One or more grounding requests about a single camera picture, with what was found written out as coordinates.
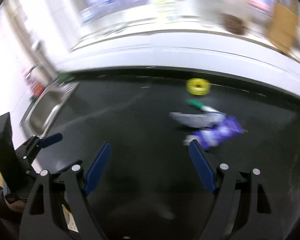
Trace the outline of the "person's left hand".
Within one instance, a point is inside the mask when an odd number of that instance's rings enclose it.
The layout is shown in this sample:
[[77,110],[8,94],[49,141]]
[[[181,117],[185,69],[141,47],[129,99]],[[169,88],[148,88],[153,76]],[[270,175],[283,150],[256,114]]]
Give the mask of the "person's left hand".
[[6,199],[5,199],[5,203],[9,207],[10,210],[12,210],[14,212],[20,212],[20,213],[22,213],[24,211],[25,204],[26,204],[22,200],[17,200],[13,203],[9,203]]

